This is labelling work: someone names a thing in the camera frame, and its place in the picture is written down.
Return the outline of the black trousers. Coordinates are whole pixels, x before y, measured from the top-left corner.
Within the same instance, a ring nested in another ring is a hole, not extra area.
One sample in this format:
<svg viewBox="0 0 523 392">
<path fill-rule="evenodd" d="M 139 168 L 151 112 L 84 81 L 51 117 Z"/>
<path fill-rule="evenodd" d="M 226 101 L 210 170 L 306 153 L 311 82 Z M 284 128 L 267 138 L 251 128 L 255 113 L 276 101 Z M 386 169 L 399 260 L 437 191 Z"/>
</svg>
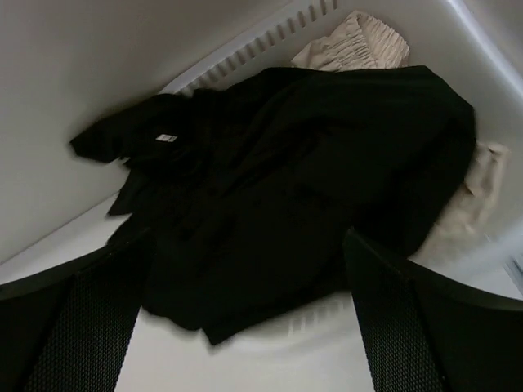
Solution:
<svg viewBox="0 0 523 392">
<path fill-rule="evenodd" d="M 142 308 L 218 345 L 347 291 L 349 229 L 412 256 L 465 179 L 476 119 L 424 66 L 270 68 L 152 96 L 69 144 L 128 169 L 111 241 L 151 232 Z"/>
</svg>

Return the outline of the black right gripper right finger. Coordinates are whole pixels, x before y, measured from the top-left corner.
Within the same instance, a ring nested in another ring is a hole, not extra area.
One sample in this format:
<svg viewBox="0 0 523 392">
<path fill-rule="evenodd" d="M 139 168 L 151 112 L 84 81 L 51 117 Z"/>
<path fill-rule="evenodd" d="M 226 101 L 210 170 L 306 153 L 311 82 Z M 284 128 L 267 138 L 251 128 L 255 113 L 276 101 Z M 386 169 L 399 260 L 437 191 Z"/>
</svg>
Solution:
<svg viewBox="0 0 523 392">
<path fill-rule="evenodd" d="M 346 271 L 376 391 L 520 391 L 522 302 L 459 283 L 353 229 Z"/>
</svg>

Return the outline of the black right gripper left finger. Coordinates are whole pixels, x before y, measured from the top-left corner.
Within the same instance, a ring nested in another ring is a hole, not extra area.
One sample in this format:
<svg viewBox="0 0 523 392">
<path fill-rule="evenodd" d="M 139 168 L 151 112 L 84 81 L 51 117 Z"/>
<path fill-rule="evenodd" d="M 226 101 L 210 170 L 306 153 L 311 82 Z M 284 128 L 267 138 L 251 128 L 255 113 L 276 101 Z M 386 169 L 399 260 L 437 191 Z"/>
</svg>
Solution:
<svg viewBox="0 0 523 392">
<path fill-rule="evenodd" d="M 141 307 L 144 231 L 1 286 L 3 391 L 112 391 Z"/>
</svg>

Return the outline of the beige trousers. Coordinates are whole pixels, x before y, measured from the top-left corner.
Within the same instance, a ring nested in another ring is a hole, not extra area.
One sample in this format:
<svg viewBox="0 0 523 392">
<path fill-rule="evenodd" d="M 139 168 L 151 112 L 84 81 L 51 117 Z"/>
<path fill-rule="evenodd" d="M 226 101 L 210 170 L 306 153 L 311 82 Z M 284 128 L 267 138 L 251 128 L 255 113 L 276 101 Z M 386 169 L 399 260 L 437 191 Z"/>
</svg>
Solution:
<svg viewBox="0 0 523 392">
<path fill-rule="evenodd" d="M 408 64 L 405 39 L 380 19 L 352 11 L 329 36 L 307 43 L 292 59 L 302 69 L 329 72 L 395 69 Z M 459 258 L 480 236 L 494 212 L 510 150 L 493 141 L 478 141 L 463 184 L 413 259 L 435 265 Z"/>
</svg>

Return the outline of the white plastic basket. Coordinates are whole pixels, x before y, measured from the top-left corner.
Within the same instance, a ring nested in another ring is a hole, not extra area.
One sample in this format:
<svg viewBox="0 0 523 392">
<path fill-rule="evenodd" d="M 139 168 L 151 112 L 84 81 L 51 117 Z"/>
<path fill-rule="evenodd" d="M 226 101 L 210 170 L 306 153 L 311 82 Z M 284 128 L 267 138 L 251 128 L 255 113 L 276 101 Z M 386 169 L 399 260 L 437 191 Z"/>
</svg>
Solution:
<svg viewBox="0 0 523 392">
<path fill-rule="evenodd" d="M 458 281 L 520 298 L 522 4 L 519 1 L 4 1 L 1 4 L 1 280 L 101 247 L 126 179 L 69 140 L 159 90 L 238 82 L 286 62 L 352 10 L 392 25 L 475 108 L 478 135 L 510 149 L 494 213 L 460 249 L 430 258 Z"/>
</svg>

